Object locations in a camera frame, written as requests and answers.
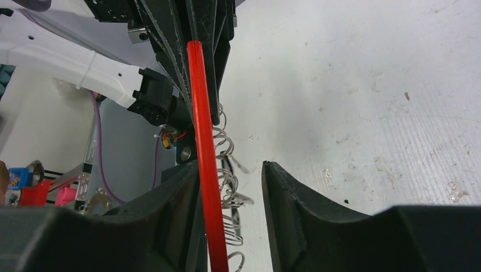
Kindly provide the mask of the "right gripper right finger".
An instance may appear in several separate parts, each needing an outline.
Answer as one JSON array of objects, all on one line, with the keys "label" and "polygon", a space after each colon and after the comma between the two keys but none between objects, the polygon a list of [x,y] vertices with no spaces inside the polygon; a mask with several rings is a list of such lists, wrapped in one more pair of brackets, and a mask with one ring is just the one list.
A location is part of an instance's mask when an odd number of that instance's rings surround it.
[{"label": "right gripper right finger", "polygon": [[351,210],[265,161],[262,192],[274,271],[479,271],[480,207]]}]

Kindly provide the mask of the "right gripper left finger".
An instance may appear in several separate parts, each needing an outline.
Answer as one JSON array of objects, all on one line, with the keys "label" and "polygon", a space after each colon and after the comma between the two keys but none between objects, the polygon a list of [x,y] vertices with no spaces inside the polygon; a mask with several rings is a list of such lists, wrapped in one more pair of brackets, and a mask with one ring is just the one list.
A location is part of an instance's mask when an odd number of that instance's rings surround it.
[{"label": "right gripper left finger", "polygon": [[206,271],[198,163],[165,174],[155,189],[101,216],[1,208],[1,270]]}]

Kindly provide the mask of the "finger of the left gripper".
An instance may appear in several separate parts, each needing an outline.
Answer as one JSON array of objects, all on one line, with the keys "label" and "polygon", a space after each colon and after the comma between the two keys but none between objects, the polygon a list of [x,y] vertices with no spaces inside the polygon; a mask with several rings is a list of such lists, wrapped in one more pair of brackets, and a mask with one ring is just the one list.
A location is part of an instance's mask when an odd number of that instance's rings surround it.
[{"label": "finger of the left gripper", "polygon": [[189,120],[193,120],[187,41],[192,37],[194,1],[135,1],[157,62],[179,90]]},{"label": "finger of the left gripper", "polygon": [[220,123],[219,91],[237,25],[231,0],[186,1],[192,40],[201,42],[213,125]]}]

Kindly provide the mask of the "red handled key tool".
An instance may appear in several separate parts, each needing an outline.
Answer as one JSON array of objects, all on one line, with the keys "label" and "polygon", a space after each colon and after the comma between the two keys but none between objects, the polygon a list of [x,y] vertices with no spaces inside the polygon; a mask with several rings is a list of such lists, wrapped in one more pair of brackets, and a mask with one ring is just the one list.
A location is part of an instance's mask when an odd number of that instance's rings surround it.
[{"label": "red handled key tool", "polygon": [[187,44],[193,123],[211,271],[228,271],[227,250],[214,153],[204,54],[200,41]]}]

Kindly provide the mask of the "silver wire keyrings bunch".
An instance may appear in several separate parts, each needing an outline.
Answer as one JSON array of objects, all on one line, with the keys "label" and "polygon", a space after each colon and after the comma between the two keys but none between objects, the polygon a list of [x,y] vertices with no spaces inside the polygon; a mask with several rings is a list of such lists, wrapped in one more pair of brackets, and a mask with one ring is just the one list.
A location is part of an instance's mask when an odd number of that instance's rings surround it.
[{"label": "silver wire keyrings bunch", "polygon": [[226,133],[227,117],[223,106],[219,105],[220,117],[223,123],[213,126],[214,152],[218,160],[217,178],[221,196],[222,223],[225,243],[231,247],[241,247],[244,239],[241,231],[239,208],[254,204],[254,200],[238,192],[239,180],[234,168],[238,167],[243,173],[248,169],[233,157],[234,142]]}]

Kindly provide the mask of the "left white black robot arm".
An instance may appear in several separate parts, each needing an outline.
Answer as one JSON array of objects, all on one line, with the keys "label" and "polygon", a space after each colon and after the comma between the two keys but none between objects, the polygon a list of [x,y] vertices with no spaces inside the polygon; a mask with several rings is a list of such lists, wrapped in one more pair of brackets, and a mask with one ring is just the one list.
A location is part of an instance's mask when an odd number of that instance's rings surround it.
[{"label": "left white black robot arm", "polygon": [[[206,118],[220,122],[219,90],[237,24],[236,1],[2,1],[1,63],[26,66],[109,98],[166,125],[178,163],[197,158],[191,71],[204,69]],[[125,23],[132,41],[149,43],[156,72],[117,61],[30,21],[28,11],[63,11],[102,23]]]}]

